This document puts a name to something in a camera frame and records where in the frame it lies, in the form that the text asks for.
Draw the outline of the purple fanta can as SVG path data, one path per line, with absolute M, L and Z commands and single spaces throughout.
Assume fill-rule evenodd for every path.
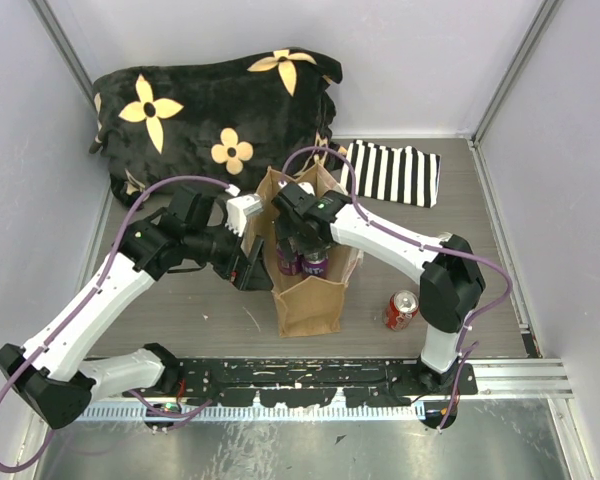
M 328 269 L 328 254 L 326 250 L 317 250 L 304 254 L 301 258 L 302 275 L 325 278 Z
M 295 276 L 301 272 L 301 257 L 293 243 L 289 251 L 283 249 L 281 242 L 276 244 L 277 265 L 279 271 L 286 276 Z

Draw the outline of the tan canvas tote bag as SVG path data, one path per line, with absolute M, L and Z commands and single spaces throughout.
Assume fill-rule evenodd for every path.
M 249 221 L 243 246 L 252 246 L 256 237 L 264 240 L 263 260 L 273 287 L 279 335 L 300 337 L 336 333 L 340 330 L 340 316 L 345 303 L 346 290 L 355 268 L 361 264 L 362 251 L 346 246 L 334 246 L 327 251 L 328 265 L 324 279 L 315 276 L 304 278 L 298 274 L 288 276 L 278 268 L 274 219 L 278 211 L 271 200 L 279 192 L 279 183 L 293 179 L 268 168 L 256 189 L 264 210 Z

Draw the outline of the purple Fanta can front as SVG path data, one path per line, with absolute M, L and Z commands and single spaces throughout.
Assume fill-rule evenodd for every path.
M 328 269 L 328 254 L 326 250 L 317 250 L 304 254 L 301 258 L 302 275 L 325 278 Z

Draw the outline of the red cola can front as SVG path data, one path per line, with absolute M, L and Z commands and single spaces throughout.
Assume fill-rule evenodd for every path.
M 395 292 L 384 311 L 383 321 L 393 331 L 405 329 L 419 310 L 417 296 L 409 290 Z

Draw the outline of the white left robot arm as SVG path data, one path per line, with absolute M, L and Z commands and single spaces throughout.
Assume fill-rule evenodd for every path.
M 175 393 L 183 378 L 180 362 L 158 343 L 103 360 L 87 355 L 140 295 L 163 276 L 184 272 L 186 260 L 197 270 L 211 266 L 238 290 L 271 289 L 263 239 L 243 249 L 248 222 L 263 208 L 256 194 L 223 199 L 190 185 L 179 188 L 167 206 L 127 224 L 117 250 L 44 330 L 22 346 L 0 349 L 0 370 L 13 379 L 14 391 L 53 430 L 109 396 L 135 389 Z

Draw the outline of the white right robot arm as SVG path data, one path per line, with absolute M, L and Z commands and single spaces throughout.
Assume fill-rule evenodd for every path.
M 468 242 L 457 235 L 447 240 L 418 235 L 335 190 L 317 196 L 288 183 L 271 203 L 278 211 L 279 233 L 293 238 L 300 253 L 351 247 L 394 267 L 419 287 L 419 313 L 427 331 L 416 378 L 429 393 L 445 391 L 458 371 L 465 320 L 486 287 Z

